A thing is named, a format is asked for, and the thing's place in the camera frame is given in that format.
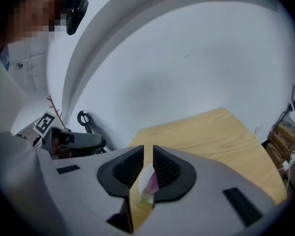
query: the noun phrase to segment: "light wood tabletop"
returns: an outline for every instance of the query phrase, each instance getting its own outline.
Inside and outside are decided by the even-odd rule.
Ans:
[[[222,162],[264,190],[276,204],[287,198],[280,175],[254,135],[228,110],[140,130],[130,146],[144,145],[144,168],[153,161],[153,145],[178,149]],[[152,211],[140,202],[138,179],[130,189],[134,230]]]

